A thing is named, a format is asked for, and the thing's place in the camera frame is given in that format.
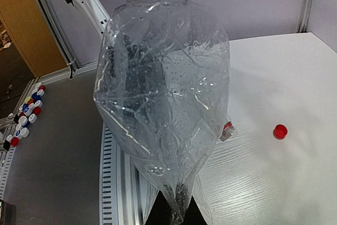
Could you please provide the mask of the clear bottle with red ring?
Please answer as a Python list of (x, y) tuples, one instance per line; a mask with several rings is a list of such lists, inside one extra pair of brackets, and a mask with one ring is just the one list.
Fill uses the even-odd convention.
[(231, 121), (227, 122), (227, 124), (223, 128), (220, 140), (223, 142), (228, 140), (233, 135), (234, 131), (235, 127), (233, 126), (232, 122)]

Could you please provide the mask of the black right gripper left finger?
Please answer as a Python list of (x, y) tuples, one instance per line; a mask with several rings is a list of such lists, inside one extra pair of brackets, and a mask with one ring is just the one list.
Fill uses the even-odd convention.
[(148, 217), (148, 225), (170, 225), (172, 223), (172, 209), (162, 192), (159, 192)]

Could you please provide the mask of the red bottle cap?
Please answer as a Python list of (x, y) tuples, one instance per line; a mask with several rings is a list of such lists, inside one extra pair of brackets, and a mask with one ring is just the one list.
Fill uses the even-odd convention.
[(275, 126), (274, 130), (273, 130), (273, 136), (277, 139), (277, 140), (283, 140), (288, 134), (288, 129), (286, 126), (282, 125), (282, 124), (278, 124)]

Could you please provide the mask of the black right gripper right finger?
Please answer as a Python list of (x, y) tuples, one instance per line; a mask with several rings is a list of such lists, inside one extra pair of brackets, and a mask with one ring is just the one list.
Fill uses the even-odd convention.
[(193, 197), (185, 214), (183, 225), (207, 225)]

